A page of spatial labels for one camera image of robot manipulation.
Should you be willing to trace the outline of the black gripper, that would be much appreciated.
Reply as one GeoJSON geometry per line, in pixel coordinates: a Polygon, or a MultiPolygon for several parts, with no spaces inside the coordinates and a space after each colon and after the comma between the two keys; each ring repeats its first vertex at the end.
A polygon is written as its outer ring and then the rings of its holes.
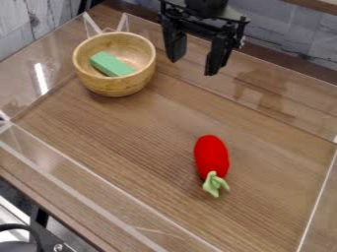
{"type": "Polygon", "coordinates": [[[175,63],[187,51],[187,33],[210,37],[204,75],[226,65],[233,47],[241,48],[250,19],[235,11],[229,0],[159,0],[167,58],[175,63]]]}

